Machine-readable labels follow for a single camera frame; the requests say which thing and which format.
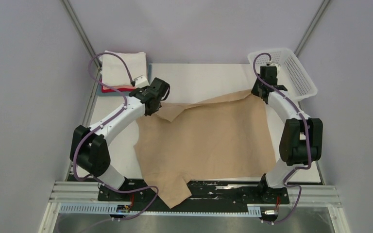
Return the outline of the beige t shirt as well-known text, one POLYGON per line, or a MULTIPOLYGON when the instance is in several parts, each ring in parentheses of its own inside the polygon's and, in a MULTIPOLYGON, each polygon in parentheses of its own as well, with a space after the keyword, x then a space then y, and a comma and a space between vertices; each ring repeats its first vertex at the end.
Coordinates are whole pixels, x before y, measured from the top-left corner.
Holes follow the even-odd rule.
POLYGON ((266 105, 250 90, 195 104, 163 103, 136 122, 142 177, 169 208, 192 195, 191 180, 256 178, 276 164, 266 105))

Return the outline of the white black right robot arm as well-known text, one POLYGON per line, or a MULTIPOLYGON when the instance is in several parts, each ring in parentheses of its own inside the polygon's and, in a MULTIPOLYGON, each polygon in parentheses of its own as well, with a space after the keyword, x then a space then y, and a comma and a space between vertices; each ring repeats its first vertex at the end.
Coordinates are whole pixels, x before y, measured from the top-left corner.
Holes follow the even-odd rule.
POLYGON ((277 83, 276 66, 261 66, 255 74, 257 80, 251 93, 272 108, 284 124, 280 158, 258 185, 260 200, 268 203, 277 197, 277 189, 288 186, 287 182, 296 172, 310 169, 312 162, 320 159, 323 123, 318 118, 310 118, 291 100, 287 89, 277 83))

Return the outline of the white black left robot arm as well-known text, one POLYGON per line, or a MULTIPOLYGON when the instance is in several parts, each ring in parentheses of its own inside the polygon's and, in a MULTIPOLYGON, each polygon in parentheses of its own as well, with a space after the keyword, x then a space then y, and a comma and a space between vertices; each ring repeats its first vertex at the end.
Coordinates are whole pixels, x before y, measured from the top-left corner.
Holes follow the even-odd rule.
POLYGON ((109 146, 132 122, 142 116, 156 113, 169 93, 170 84, 154 78, 150 85, 137 87, 128 95, 124 95, 123 104, 102 120, 89 127, 76 127, 70 151, 75 179, 84 181, 88 178, 78 175, 77 168, 80 167, 101 185, 110 189, 110 194, 116 200, 125 200, 129 195, 129 187, 124 184, 126 177, 111 165, 109 146))

